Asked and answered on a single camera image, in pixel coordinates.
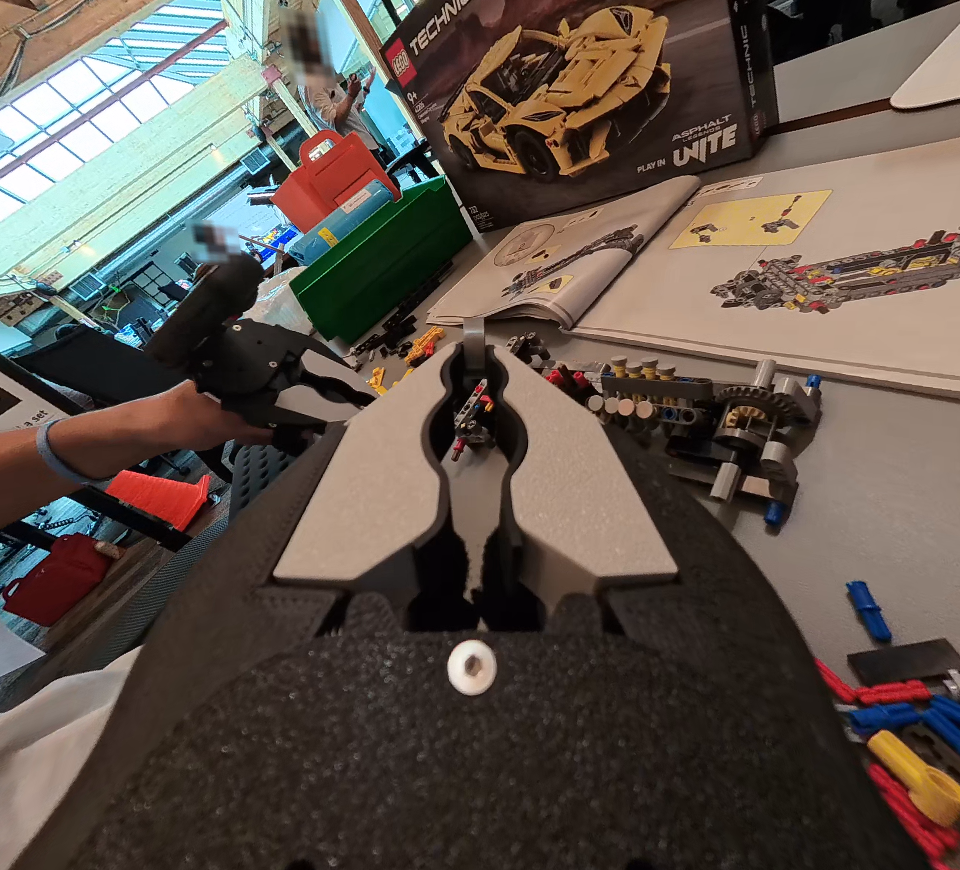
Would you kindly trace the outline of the pile of yellow lego pieces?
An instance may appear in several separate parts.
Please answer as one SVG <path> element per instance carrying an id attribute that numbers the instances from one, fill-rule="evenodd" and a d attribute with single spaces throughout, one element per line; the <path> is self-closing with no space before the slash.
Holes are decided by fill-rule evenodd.
<path id="1" fill-rule="evenodd" d="M 432 325 L 413 341 L 402 343 L 396 351 L 389 352 L 385 357 L 378 356 L 374 363 L 380 365 L 373 367 L 366 384 L 375 394 L 384 395 L 392 386 L 432 359 L 445 337 L 446 330 L 443 327 Z"/>

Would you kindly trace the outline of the pile of black lego pieces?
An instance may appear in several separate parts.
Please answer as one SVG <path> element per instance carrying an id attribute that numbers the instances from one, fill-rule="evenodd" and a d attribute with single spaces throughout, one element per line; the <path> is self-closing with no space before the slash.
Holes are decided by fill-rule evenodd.
<path id="1" fill-rule="evenodd" d="M 414 334 L 416 328 L 415 315 L 402 316 L 397 312 L 385 321 L 381 332 L 367 337 L 365 341 L 351 348 L 344 362 L 354 371 L 358 371 L 364 360 L 370 358 L 370 354 L 380 351 L 382 356 L 389 356 L 394 353 L 409 336 Z"/>

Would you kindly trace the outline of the white folding stand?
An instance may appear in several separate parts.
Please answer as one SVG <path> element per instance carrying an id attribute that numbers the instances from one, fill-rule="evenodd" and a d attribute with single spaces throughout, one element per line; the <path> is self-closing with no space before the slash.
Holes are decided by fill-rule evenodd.
<path id="1" fill-rule="evenodd" d="M 899 112 L 932 109 L 959 101 L 959 36 L 956 26 L 890 97 Z"/>

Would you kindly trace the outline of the red bag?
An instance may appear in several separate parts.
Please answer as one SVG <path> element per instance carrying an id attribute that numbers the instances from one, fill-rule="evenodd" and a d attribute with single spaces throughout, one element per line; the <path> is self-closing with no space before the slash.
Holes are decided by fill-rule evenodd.
<path id="1" fill-rule="evenodd" d="M 79 533 L 58 537 L 42 561 L 2 587 L 4 611 L 42 627 L 57 623 L 103 581 L 114 563 L 100 545 Z"/>

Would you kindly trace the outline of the orange traffic cone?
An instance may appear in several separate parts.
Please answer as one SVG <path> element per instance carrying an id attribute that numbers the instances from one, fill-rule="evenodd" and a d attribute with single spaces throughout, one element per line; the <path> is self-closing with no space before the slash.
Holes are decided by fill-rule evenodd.
<path id="1" fill-rule="evenodd" d="M 185 531 L 209 501 L 210 475 L 195 483 L 122 470 L 105 488 L 118 501 Z"/>

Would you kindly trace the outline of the pile of mixed lego pins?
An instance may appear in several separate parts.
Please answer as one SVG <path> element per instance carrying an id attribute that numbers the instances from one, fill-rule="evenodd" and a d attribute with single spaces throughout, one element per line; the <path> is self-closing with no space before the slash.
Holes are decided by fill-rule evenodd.
<path id="1" fill-rule="evenodd" d="M 943 637 L 896 644 L 869 585 L 846 598 L 873 648 L 849 654 L 850 684 L 815 659 L 846 736 L 930 868 L 958 868 L 959 656 Z"/>

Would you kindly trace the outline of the green plastic bin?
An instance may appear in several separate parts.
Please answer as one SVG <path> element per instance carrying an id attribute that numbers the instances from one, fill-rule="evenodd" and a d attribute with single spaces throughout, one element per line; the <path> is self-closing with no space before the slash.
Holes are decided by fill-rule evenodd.
<path id="1" fill-rule="evenodd" d="M 290 288 L 321 338 L 352 344 L 472 239 L 449 181 L 438 176 L 378 209 Z"/>

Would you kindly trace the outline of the person's white shirt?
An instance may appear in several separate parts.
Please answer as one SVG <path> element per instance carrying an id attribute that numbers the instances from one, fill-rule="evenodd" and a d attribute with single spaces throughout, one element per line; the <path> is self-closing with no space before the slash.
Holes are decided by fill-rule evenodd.
<path id="1" fill-rule="evenodd" d="M 54 813 L 97 744 L 138 659 L 62 677 L 1 714 L 1 867 Z"/>

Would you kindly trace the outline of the blue wristband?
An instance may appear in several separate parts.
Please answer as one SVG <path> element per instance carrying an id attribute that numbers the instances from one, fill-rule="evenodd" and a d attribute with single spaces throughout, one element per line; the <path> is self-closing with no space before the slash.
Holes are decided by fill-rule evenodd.
<path id="1" fill-rule="evenodd" d="M 57 424 L 65 420 L 66 418 L 49 420 L 36 429 L 34 445 L 38 457 L 49 471 L 76 487 L 93 486 L 106 482 L 107 478 L 91 477 L 78 471 L 77 468 L 72 467 L 55 452 L 51 443 L 51 432 Z"/>

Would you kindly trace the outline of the clear plastic bag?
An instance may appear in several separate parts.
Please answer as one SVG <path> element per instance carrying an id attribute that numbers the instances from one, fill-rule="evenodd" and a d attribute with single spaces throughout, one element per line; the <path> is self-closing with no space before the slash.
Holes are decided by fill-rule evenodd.
<path id="1" fill-rule="evenodd" d="M 278 276 L 261 281 L 256 299 L 244 313 L 244 318 L 311 336 L 314 333 L 313 324 L 292 289 L 298 276 L 306 270 L 305 266 L 294 266 Z"/>

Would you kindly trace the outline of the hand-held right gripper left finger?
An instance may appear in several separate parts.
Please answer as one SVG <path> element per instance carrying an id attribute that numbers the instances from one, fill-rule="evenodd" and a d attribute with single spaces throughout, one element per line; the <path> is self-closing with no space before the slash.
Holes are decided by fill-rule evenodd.
<path id="1" fill-rule="evenodd" d="M 390 601 L 415 631 L 471 628 L 469 558 L 442 460 L 454 442 L 460 344 L 351 418 L 273 579 Z"/>

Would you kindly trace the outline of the orange felt bag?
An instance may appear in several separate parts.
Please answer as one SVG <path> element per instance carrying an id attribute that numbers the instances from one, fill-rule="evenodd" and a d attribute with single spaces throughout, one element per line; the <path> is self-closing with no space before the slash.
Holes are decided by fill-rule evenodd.
<path id="1" fill-rule="evenodd" d="M 394 201 L 402 191 L 362 138 L 320 130 L 299 149 L 300 166 L 273 193 L 271 204 L 302 233 L 341 208 L 357 192 L 379 183 Z"/>

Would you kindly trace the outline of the grey lego car chassis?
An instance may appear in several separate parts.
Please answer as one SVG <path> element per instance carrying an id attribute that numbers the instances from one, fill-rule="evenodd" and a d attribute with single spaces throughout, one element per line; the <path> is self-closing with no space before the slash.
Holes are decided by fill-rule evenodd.
<path id="1" fill-rule="evenodd" d="M 797 456 L 822 416 L 820 375 L 778 375 L 772 359 L 739 383 L 681 375 L 654 357 L 580 365 L 553 358 L 534 331 L 511 336 L 506 350 L 597 421 L 652 448 L 671 476 L 708 488 L 712 501 L 762 501 L 771 533 L 791 517 Z"/>

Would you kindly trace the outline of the lego instruction booklet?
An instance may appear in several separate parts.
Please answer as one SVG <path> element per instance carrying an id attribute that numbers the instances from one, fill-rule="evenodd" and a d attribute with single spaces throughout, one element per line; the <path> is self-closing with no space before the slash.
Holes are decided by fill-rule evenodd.
<path id="1" fill-rule="evenodd" d="M 958 138 L 521 224 L 427 322 L 572 335 L 958 398 Z"/>

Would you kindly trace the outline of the white printed sign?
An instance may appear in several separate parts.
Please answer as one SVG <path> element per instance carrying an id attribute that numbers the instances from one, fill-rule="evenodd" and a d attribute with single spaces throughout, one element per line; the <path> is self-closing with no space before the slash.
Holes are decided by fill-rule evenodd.
<path id="1" fill-rule="evenodd" d="M 78 404 L 29 372 L 1 371 L 1 432 L 34 429 L 78 412 Z"/>

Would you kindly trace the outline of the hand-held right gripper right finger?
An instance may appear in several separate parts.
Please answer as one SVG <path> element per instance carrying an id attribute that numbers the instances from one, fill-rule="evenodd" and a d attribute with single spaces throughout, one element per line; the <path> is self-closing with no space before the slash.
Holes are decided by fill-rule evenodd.
<path id="1" fill-rule="evenodd" d="M 673 582 L 679 566 L 605 427 L 505 348 L 485 351 L 506 460 L 481 568 L 486 627 L 533 631 L 567 597 Z"/>

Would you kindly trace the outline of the person's left hand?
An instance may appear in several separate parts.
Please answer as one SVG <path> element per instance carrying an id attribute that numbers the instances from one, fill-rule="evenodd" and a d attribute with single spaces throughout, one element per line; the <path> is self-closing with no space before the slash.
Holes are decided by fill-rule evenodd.
<path id="1" fill-rule="evenodd" d="M 268 444 L 270 429 L 250 425 L 187 380 L 173 389 L 92 413 L 81 467 L 96 480 L 175 450 L 206 452 L 230 441 Z"/>

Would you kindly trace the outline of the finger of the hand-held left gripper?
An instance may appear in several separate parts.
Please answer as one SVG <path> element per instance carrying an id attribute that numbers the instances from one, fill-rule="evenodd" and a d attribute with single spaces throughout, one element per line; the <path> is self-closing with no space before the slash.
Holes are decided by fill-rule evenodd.
<path id="1" fill-rule="evenodd" d="M 271 409 L 271 425 L 321 430 L 328 424 L 348 422 L 375 399 L 375 394 L 340 382 L 322 382 L 318 388 L 294 384 L 277 395 Z"/>
<path id="2" fill-rule="evenodd" d="M 334 360 L 322 354 L 304 354 L 299 363 L 299 383 L 310 387 L 331 403 L 371 404 L 378 398 L 377 391 L 339 359 Z"/>

